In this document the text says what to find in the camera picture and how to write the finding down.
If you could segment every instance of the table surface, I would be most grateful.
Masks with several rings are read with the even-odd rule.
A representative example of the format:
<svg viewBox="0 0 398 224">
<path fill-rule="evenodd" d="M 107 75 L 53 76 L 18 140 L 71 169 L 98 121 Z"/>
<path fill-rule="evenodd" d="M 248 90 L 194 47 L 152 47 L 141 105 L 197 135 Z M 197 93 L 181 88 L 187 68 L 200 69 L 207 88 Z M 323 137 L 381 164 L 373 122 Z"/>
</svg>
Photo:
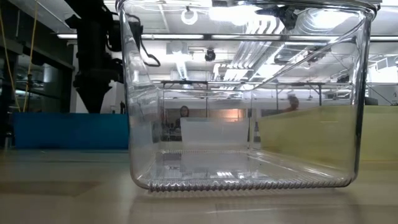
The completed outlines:
<svg viewBox="0 0 398 224">
<path fill-rule="evenodd" d="M 398 223 L 398 161 L 346 188 L 150 193 L 122 151 L 0 151 L 0 223 Z"/>
</svg>

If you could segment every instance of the ceiling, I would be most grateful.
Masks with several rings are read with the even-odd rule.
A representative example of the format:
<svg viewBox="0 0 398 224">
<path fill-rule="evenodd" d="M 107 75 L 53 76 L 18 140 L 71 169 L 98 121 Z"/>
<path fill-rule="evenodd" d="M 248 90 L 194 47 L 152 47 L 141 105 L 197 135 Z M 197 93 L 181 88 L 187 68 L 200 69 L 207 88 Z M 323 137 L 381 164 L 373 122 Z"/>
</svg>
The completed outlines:
<svg viewBox="0 0 398 224">
<path fill-rule="evenodd" d="M 34 0 L 10 0 L 10 2 L 17 5 L 26 13 L 31 16 L 34 15 Z M 114 1 L 104 1 L 111 11 L 114 10 Z M 75 31 L 70 29 L 65 19 L 69 18 L 74 12 L 63 0 L 38 0 L 38 20 L 54 30 L 55 34 L 74 34 Z M 381 7 L 377 17 L 372 24 L 372 35 L 398 35 L 398 6 L 390 6 L 391 4 L 385 4 Z M 201 12 L 201 9 L 197 9 L 198 20 L 194 26 L 186 25 L 182 21 L 182 12 L 185 10 L 185 6 L 140 6 L 132 7 L 130 13 L 136 14 L 140 17 L 142 24 L 144 25 L 144 33 L 156 34 L 156 33 L 179 33 L 179 34 L 235 34 L 244 33 L 244 26 L 236 26 L 231 22 L 218 22 L 213 21 L 205 13 Z M 357 23 L 354 18 L 349 18 L 344 25 L 335 27 L 329 30 L 327 34 L 342 34 L 345 33 L 352 24 Z M 272 28 L 267 27 L 264 33 L 268 32 Z M 162 66 L 159 68 L 149 67 L 148 72 L 153 79 L 163 80 L 170 79 L 170 74 L 177 72 L 175 65 L 175 59 L 167 54 L 167 44 L 170 41 L 160 40 L 147 40 L 144 41 L 144 45 L 150 54 L 154 54 L 161 62 Z M 213 74 L 216 64 L 229 64 L 234 60 L 234 57 L 239 53 L 240 49 L 246 49 L 247 46 L 241 46 L 240 41 L 215 41 L 215 40 L 203 40 L 203 41 L 184 41 L 187 44 L 189 57 L 185 62 L 185 66 L 188 71 L 203 71 L 203 78 L 209 79 L 208 73 L 211 73 L 211 80 L 217 80 L 217 75 Z M 251 43 L 250 46 L 253 49 L 259 49 L 261 42 Z M 205 61 L 206 49 L 214 49 L 216 53 L 216 60 L 213 62 Z M 264 49 L 267 51 L 276 51 L 277 45 L 271 45 Z M 290 51 L 295 55 L 304 54 L 305 47 L 295 48 L 285 46 L 285 51 Z M 356 49 L 351 44 L 339 44 L 332 48 L 331 52 L 327 53 L 321 58 L 316 65 L 312 65 L 309 68 L 308 64 L 303 64 L 294 68 L 293 70 L 286 73 L 283 77 L 279 78 L 280 82 L 297 82 L 300 80 L 312 82 L 326 82 L 333 79 L 333 76 L 338 77 L 343 75 L 343 72 L 351 63 L 353 63 L 352 55 L 355 54 Z M 372 43 L 369 57 L 370 58 L 383 58 L 388 55 L 398 55 L 398 45 L 396 43 Z M 114 54 L 114 57 L 121 57 L 120 53 Z M 245 67 L 249 70 L 260 70 L 261 67 L 255 65 L 251 67 Z M 289 68 L 288 65 L 281 66 L 281 69 Z M 274 67 L 263 67 L 265 71 L 274 69 Z M 259 78 L 248 77 L 248 79 L 242 79 L 250 82 L 261 82 L 265 78 L 260 76 Z M 224 81 L 237 81 L 235 79 L 224 80 Z"/>
</svg>

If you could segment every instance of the black machine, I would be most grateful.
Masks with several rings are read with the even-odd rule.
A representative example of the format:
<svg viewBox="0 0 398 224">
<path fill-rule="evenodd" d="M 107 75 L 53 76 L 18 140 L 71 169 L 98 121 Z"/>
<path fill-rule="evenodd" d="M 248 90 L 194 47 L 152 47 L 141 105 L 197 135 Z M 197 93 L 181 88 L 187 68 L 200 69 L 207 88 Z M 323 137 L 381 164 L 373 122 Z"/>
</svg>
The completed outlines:
<svg viewBox="0 0 398 224">
<path fill-rule="evenodd" d="M 112 52 L 122 51 L 121 32 L 119 21 L 114 21 L 111 12 L 103 0 L 65 0 L 65 2 L 79 15 L 71 16 L 65 22 L 70 28 L 77 30 L 79 71 L 76 74 L 73 86 L 76 88 L 89 113 L 99 113 L 104 95 L 109 91 L 111 80 L 124 83 L 123 63 L 120 59 L 112 58 L 106 52 L 106 47 Z M 227 1 L 213 1 L 213 5 L 226 4 Z M 290 6 L 273 6 L 258 10 L 257 14 L 268 14 L 279 17 L 287 29 L 293 29 L 297 20 L 294 14 L 296 8 Z M 156 64 L 148 64 L 150 67 L 159 67 L 160 62 L 151 54 L 148 54 L 142 44 L 141 35 L 143 27 L 138 17 L 137 22 L 130 22 L 134 40 L 138 49 L 142 48 L 148 58 Z M 206 61 L 212 61 L 216 57 L 212 49 L 206 53 Z"/>
</svg>

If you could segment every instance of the person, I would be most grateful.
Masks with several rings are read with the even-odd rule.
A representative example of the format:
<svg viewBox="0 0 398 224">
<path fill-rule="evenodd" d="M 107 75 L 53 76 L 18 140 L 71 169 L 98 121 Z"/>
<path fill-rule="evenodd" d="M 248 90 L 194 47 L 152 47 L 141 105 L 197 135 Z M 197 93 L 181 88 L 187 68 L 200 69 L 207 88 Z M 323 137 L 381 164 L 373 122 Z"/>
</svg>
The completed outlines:
<svg viewBox="0 0 398 224">
<path fill-rule="evenodd" d="M 299 99 L 296 96 L 288 96 L 287 99 L 289 100 L 290 107 L 283 110 L 284 113 L 296 111 L 299 108 Z"/>
<path fill-rule="evenodd" d="M 189 109 L 187 106 L 182 106 L 180 108 L 180 118 L 187 118 L 189 117 Z M 181 129 L 181 121 L 179 119 L 175 120 L 175 129 Z"/>
</svg>

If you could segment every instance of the transparent plastic bin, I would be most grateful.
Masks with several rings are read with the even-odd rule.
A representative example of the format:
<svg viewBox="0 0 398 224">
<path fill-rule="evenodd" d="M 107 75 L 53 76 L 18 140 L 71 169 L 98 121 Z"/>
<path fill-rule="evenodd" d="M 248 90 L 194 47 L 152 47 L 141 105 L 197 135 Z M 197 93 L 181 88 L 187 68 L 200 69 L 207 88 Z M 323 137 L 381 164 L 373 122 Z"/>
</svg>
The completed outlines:
<svg viewBox="0 0 398 224">
<path fill-rule="evenodd" d="M 356 178 L 372 4 L 119 0 L 116 8 L 138 186 L 297 189 Z M 143 47 L 159 68 L 145 65 L 155 62 Z M 154 81 L 159 74 L 170 80 Z"/>
</svg>

